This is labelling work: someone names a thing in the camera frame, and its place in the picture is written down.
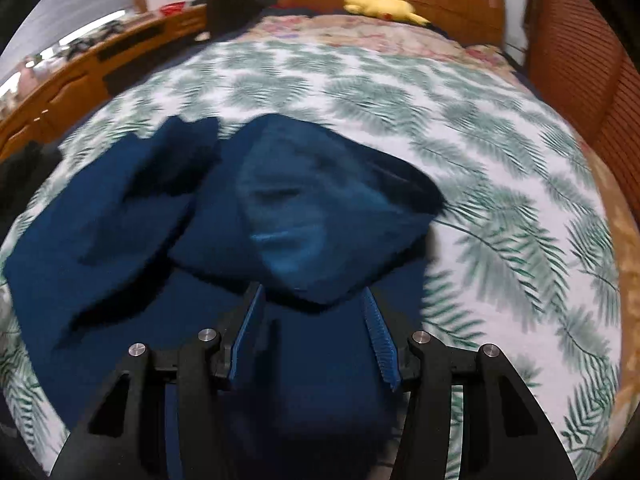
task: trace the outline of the yellow plush toy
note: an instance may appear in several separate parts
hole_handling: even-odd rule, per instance
[[[429,20],[414,14],[414,6],[407,0],[344,0],[344,10],[381,20],[414,22],[426,25]]]

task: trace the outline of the wooden closet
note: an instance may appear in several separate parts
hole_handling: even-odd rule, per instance
[[[589,0],[534,3],[529,78],[614,173],[640,220],[640,75]]]

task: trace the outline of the metal bolt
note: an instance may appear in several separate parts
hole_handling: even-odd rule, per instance
[[[129,347],[129,355],[133,355],[133,357],[138,357],[139,355],[142,355],[143,353],[145,353],[145,350],[146,350],[146,346],[144,346],[142,343],[133,343],[133,345]]]
[[[217,335],[218,333],[212,328],[205,328],[204,330],[200,330],[198,332],[198,339],[200,339],[200,341],[207,342],[214,339]]]
[[[488,345],[484,345],[482,347],[482,351],[489,357],[498,357],[498,355],[500,355],[500,349],[496,345],[493,345],[491,343],[489,343]]]
[[[420,345],[424,345],[431,341],[431,334],[425,332],[424,330],[418,330],[418,332],[414,332],[412,335],[412,339]]]

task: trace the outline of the red basket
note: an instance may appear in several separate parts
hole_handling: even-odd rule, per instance
[[[178,12],[182,12],[184,9],[186,2],[175,2],[172,4],[166,4],[160,7],[160,12],[165,16],[171,16],[172,14],[178,14]]]

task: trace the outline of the leaf print bed sheet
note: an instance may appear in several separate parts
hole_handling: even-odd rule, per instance
[[[433,223],[424,328],[446,344],[498,344],[535,394],[580,479],[606,446],[618,388],[618,274],[602,201],[571,128],[491,72],[354,46],[274,40],[213,44],[116,97],[62,144],[62,163],[0,249],[0,269],[31,221],[126,132],[165,118],[313,121],[427,173],[448,201]],[[50,470],[67,430],[38,386],[12,311],[0,303],[0,381],[20,432]],[[447,478],[462,445],[452,396]],[[390,443],[391,455],[396,441]]]

